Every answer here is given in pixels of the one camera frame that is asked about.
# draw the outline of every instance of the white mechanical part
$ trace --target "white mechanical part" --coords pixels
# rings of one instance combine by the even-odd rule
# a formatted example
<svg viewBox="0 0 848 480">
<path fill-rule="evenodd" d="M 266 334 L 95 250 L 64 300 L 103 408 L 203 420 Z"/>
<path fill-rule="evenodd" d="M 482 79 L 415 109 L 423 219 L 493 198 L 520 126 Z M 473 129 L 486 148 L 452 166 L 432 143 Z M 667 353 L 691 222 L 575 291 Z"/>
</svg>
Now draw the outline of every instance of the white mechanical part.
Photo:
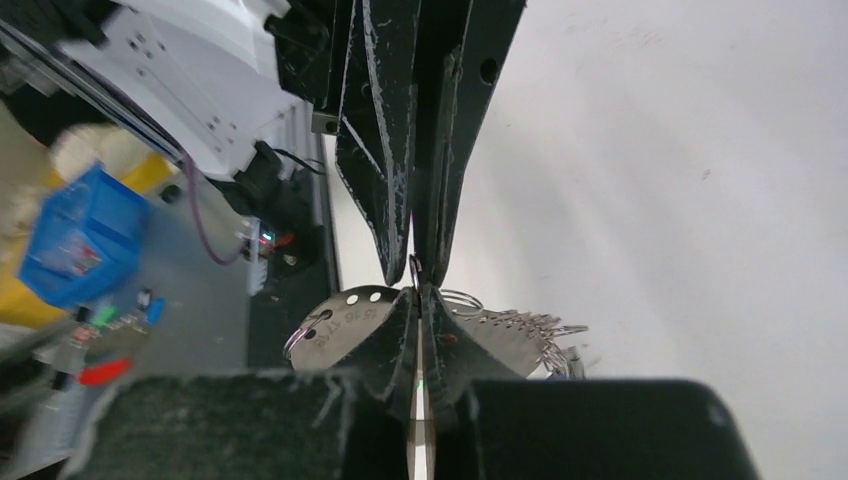
<svg viewBox="0 0 848 480">
<path fill-rule="evenodd" d="M 232 180 L 253 158 L 261 127 L 298 101 L 277 84 L 273 37 L 262 27 L 288 4 L 123 3 L 132 8 L 104 25 L 106 45 L 69 42 L 61 49 L 137 104 L 204 175 Z M 194 19 L 179 23 L 189 12 Z"/>
<path fill-rule="evenodd" d="M 268 279 L 268 260 L 259 256 L 262 222 L 258 218 L 251 218 L 246 222 L 250 224 L 250 273 L 247 278 L 247 294 L 252 297 L 265 286 L 265 280 Z"/>
<path fill-rule="evenodd" d="M 285 0 L 118 0 L 132 9 L 178 25 L 217 45 L 260 74 L 276 79 L 274 37 L 265 31 L 268 15 L 282 17 Z"/>
</svg>

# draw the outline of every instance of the screw hole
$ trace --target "screw hole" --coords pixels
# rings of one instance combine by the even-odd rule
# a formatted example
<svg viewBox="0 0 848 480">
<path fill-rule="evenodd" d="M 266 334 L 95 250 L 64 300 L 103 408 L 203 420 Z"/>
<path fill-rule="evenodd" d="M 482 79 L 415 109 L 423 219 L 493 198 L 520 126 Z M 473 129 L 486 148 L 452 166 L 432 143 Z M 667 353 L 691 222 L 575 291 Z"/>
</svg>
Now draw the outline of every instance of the screw hole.
<svg viewBox="0 0 848 480">
<path fill-rule="evenodd" d="M 166 204 L 170 205 L 176 202 L 182 194 L 183 190 L 180 187 L 171 184 L 162 189 L 159 193 L 159 198 L 161 198 Z"/>
<path fill-rule="evenodd" d="M 498 62 L 494 58 L 487 58 L 480 64 L 480 79 L 486 85 L 494 85 L 498 79 Z"/>
</svg>

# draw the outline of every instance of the yellow object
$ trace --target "yellow object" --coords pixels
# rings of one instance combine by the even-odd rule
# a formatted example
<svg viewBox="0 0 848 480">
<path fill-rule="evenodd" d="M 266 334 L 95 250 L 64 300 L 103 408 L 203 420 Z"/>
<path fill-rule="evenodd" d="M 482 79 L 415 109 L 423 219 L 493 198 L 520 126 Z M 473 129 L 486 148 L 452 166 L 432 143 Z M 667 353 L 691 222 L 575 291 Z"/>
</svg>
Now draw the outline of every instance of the yellow object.
<svg viewBox="0 0 848 480">
<path fill-rule="evenodd" d="M 171 175 L 165 160 L 151 153 L 119 180 L 133 191 L 144 194 Z M 58 188 L 63 182 L 59 174 L 52 170 L 44 183 L 47 187 Z M 28 241 L 28 238 L 12 240 L 9 247 L 12 261 L 0 266 L 0 323 L 39 328 L 58 319 L 62 311 L 42 302 L 17 278 L 21 256 Z"/>
</svg>

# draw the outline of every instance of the metal key tag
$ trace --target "metal key tag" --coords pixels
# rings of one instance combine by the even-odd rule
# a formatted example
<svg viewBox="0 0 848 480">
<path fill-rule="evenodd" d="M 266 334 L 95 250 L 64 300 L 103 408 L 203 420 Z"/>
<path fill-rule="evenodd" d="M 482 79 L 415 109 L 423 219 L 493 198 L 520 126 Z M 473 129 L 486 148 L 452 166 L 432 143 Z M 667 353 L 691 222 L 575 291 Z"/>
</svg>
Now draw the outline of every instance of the metal key tag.
<svg viewBox="0 0 848 480">
<path fill-rule="evenodd" d="M 399 294 L 394 288 L 366 285 L 333 295 L 286 341 L 286 358 L 295 370 L 332 367 L 386 321 Z"/>
<path fill-rule="evenodd" d="M 576 347 L 562 349 L 555 340 L 586 332 L 587 326 L 562 325 L 559 317 L 547 314 L 486 310 L 480 300 L 456 290 L 442 290 L 441 295 L 456 325 L 515 373 L 537 379 L 585 378 Z"/>
</svg>

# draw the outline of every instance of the red object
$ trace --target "red object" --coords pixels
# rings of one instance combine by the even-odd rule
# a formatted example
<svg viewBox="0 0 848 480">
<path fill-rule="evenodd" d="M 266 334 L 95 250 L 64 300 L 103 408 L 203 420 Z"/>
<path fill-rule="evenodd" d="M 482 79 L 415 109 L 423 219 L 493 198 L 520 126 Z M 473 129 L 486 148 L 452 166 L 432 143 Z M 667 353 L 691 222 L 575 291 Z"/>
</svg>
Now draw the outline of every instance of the red object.
<svg viewBox="0 0 848 480">
<path fill-rule="evenodd" d="M 454 343 L 459 341 L 459 339 L 456 338 L 456 335 L 452 333 L 443 333 L 439 335 L 439 339 L 445 345 L 453 345 Z"/>
<path fill-rule="evenodd" d="M 83 385 L 102 385 L 121 376 L 130 368 L 130 359 L 119 358 L 115 361 L 89 367 L 80 372 L 77 380 Z"/>
<path fill-rule="evenodd" d="M 275 243 L 274 247 L 275 248 L 285 247 L 286 245 L 290 244 L 292 242 L 292 240 L 294 240 L 294 234 L 293 233 L 287 233 L 287 234 L 283 235 L 282 237 L 277 238 L 277 242 Z"/>
</svg>

